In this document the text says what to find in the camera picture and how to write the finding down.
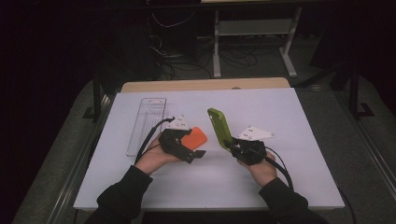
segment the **green object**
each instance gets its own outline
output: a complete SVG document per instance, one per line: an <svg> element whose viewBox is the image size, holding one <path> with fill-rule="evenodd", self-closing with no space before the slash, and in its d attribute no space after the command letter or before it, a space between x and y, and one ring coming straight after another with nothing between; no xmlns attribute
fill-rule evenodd
<svg viewBox="0 0 396 224"><path fill-rule="evenodd" d="M232 143L233 137L231 136L230 129L228 128L227 120L225 119L224 114L214 108L207 109L207 114L209 114L210 120L212 121L212 125L215 129L216 137L218 138L220 145L224 149L230 151L230 149L228 149L224 144L224 141Z"/></svg>

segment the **white tabletop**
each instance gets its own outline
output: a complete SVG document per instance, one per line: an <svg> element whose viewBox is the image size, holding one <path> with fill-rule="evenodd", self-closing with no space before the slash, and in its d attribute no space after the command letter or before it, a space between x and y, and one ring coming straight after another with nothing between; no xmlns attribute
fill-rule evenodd
<svg viewBox="0 0 396 224"><path fill-rule="evenodd" d="M221 91L157 91L119 93L93 154L74 207L97 208L97 197L120 181L133 157L127 157L134 122L142 98L166 98L169 117L184 115L191 127L207 135L197 149L202 159L166 164L152 175L144 195L147 210L255 210L266 207L260 187L235 158L220 147L206 110L224 113L230 131L237 136L249 125L275 133L265 140L290 172L296 192L312 209L344 207L331 173L318 148L294 89ZM279 177L286 183L284 176Z"/></svg>

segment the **clear plastic case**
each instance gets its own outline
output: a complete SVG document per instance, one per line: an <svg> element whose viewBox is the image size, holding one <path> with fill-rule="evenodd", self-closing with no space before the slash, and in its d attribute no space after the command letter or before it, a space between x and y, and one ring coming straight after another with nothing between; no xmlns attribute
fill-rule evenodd
<svg viewBox="0 0 396 224"><path fill-rule="evenodd" d="M139 112L134 123L131 140L126 155L135 157L150 130L161 120L168 117L166 98L144 98L140 102ZM161 132L162 126L152 135L150 142Z"/></svg>

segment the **black cable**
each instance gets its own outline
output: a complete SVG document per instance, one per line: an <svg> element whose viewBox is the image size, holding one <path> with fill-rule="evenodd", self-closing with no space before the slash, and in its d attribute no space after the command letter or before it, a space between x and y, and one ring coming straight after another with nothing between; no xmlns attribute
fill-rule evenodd
<svg viewBox="0 0 396 224"><path fill-rule="evenodd" d="M170 72L167 73L167 72L165 72L165 71L162 69L162 70L163 70L163 73L165 74L167 80L173 80L175 77L176 77L177 79L180 79L180 77L178 77L178 76L176 75L175 68L172 66L172 64L164 63L163 65L169 67L169 70L170 70Z"/></svg>
<svg viewBox="0 0 396 224"><path fill-rule="evenodd" d="M254 153L256 153L256 154L262 156L262 154L260 154L259 152L255 151L255 150L253 150L253 149L251 149L251 148L249 148L249 147L247 147L247 150L249 150L249 151L251 151L251 152L254 152ZM290 176L288 170L286 170L286 166L285 166L285 168L283 168L283 167L280 166L276 161L272 160L271 158L267 157L266 155L265 155L265 158L264 158L264 159L265 159L268 163L270 163L271 165L275 166L275 168L276 168L278 171L280 171L280 173L282 173L283 176L286 177L286 180L288 181L289 188L290 188L291 190L294 191L293 182L291 181L291 176Z"/></svg>
<svg viewBox="0 0 396 224"><path fill-rule="evenodd" d="M235 59L246 59L248 56L253 56L252 51L249 50L247 52L244 52L243 50L234 50L234 49L229 49L227 50Z"/></svg>
<svg viewBox="0 0 396 224"><path fill-rule="evenodd" d="M149 147L148 149L146 149L145 152L143 152L142 156L145 155L146 152L148 152L148 151L152 150L153 148L155 148L155 147L157 147L157 146L160 146L160 145L161 145L161 144L157 144L157 145L155 145L154 147Z"/></svg>
<svg viewBox="0 0 396 224"><path fill-rule="evenodd" d="M342 196L342 197L344 198L344 200L346 201L346 205L349 207L350 214L352 215L353 224L357 224L358 222L357 222L357 220L356 220L355 211L353 210L352 205L351 205L349 199L347 198L347 196L346 196L345 193L341 190L340 187L337 186L337 188L338 188L338 191L340 191L341 196Z"/></svg>
<svg viewBox="0 0 396 224"><path fill-rule="evenodd" d="M285 162L283 162L282 158L280 158L280 156L279 156L273 149L271 149L270 147L265 147L265 148L267 148L267 149L271 150L272 152L274 152L274 154L276 154L276 156L277 156L277 157L280 159L280 161L282 162L283 168L285 168L285 170L288 170L288 169L286 168Z"/></svg>
<svg viewBox="0 0 396 224"><path fill-rule="evenodd" d="M149 143L149 140L151 139L152 135L154 135L155 131L157 131L157 128L162 125L164 122L171 122L172 120L174 120L175 118L172 119L163 119L160 122L157 123L157 125L155 125L153 128L151 128L151 130L148 133L148 136L146 137L145 141L143 142L142 146L139 148L139 151L137 152L136 155L136 160L134 161L134 164L136 164L140 158L142 158L143 156L143 151L145 150L147 144Z"/></svg>
<svg viewBox="0 0 396 224"><path fill-rule="evenodd" d="M270 49L267 49L265 52L260 52L260 53L253 53L254 56L263 56L263 55L267 55L270 53L273 53L274 51L278 50L280 46L274 46L271 47Z"/></svg>
<svg viewBox="0 0 396 224"><path fill-rule="evenodd" d="M280 173L282 173L283 176L286 177L286 180L288 181L288 184L289 184L289 188L294 191L293 182L291 181L291 177L289 175L289 172L287 170L283 169L282 166L277 164L276 161L273 161L271 158L265 157L264 159L266 161L268 161L268 163L270 163L271 165L275 166L275 168L278 169L280 171Z"/></svg>
<svg viewBox="0 0 396 224"><path fill-rule="evenodd" d="M204 55L206 55L209 51L206 50L204 52L202 52L198 57L202 57ZM173 75L171 76L171 79L173 79L173 77L177 77L178 79L180 79L178 76L175 75L175 69L181 70L181 71L198 71L203 69L209 76L209 78L212 78L212 74L210 73L210 71L206 68L207 65L210 63L211 61L211 57L207 57L207 59L204 61L203 65L200 65L198 63L195 63L195 60L183 60L182 62L174 62L173 58L168 58L168 62L164 63L163 65L167 65L169 66L169 68L173 71ZM182 67L178 67L178 66L174 66L174 64L179 64L179 65L187 65L187 66L195 66L197 68L182 68Z"/></svg>
<svg viewBox="0 0 396 224"><path fill-rule="evenodd" d="M176 55L174 55L172 53L169 53L169 54L166 55L166 57L168 59L172 59L172 60L175 60L175 59L188 59L188 62L193 63L193 62L195 62L196 58L199 58L202 55L207 54L208 52L213 52L213 49L210 48L210 47L213 48L213 37L212 37L212 39L210 39L210 41L207 44L205 44L202 47L198 47L197 48L197 50L196 50L197 55L196 56L191 56L191 55L183 54L183 53L179 53L179 54L176 54Z"/></svg>
<svg viewBox="0 0 396 224"><path fill-rule="evenodd" d="M169 69L170 69L170 80L173 80L175 77L177 77L177 79L180 79L180 77L178 77L177 75L176 75L176 71L175 71L175 68L173 67L173 65L172 65L172 61L171 60L168 60L168 63L166 62L166 60L165 60L165 65L167 65L168 67L169 67Z"/></svg>
<svg viewBox="0 0 396 224"><path fill-rule="evenodd" d="M231 59L231 58L229 58L229 57L226 57L226 56L225 56L225 55L226 55L225 53L230 54L230 55L233 57L233 59ZM226 60L228 60L228 61L230 61L230 62L244 65L245 67L250 67L250 66L252 65L252 64L250 63L250 61L248 60L248 56L247 56L247 55L244 55L244 56L236 55L236 53L235 53L234 50L232 50L232 49L226 49L226 50L224 50L222 53L219 53L219 56L220 56L220 57L224 57Z"/></svg>
<svg viewBox="0 0 396 224"><path fill-rule="evenodd" d="M204 51L204 52L198 54L198 55L197 55L197 58L203 57L203 56L205 56L206 54L210 55L210 57L207 57L207 59L206 59L205 62L204 62L204 65L199 65L199 66L201 66L201 67L206 67L206 66L209 64L210 60L212 59L213 50L206 50L206 51ZM192 63L194 63L194 64L196 64L195 62L197 62L197 59L189 58L189 60L187 60L187 61L173 62L173 63L174 63L174 64L183 64L183 63L186 63L186 64L192 64Z"/></svg>
<svg viewBox="0 0 396 224"><path fill-rule="evenodd" d="M248 67L250 67L250 64L249 64L248 61L247 61L247 64L245 64L245 63L240 63L240 62L238 62L238 61L235 61L235 60L233 60L233 59L230 59L229 57L225 56L225 55L222 54L222 53L219 53L219 56L220 56L220 58L221 58L225 63L227 63L227 64L230 65L231 67L234 67L234 68L248 68ZM231 63L229 63L229 62L236 63L236 64L240 64L241 66L235 66L235 65L233 65L233 64L231 64Z"/></svg>

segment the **black jacket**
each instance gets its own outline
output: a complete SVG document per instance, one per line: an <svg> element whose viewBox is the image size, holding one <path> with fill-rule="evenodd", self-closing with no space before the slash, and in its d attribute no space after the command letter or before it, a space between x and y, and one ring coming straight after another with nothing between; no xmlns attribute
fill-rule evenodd
<svg viewBox="0 0 396 224"><path fill-rule="evenodd" d="M131 223L138 217L143 194L152 178L131 166L122 180L106 189L97 199L99 207L86 223ZM274 219L282 224L328 224L308 209L308 201L289 189L279 178L259 192Z"/></svg>

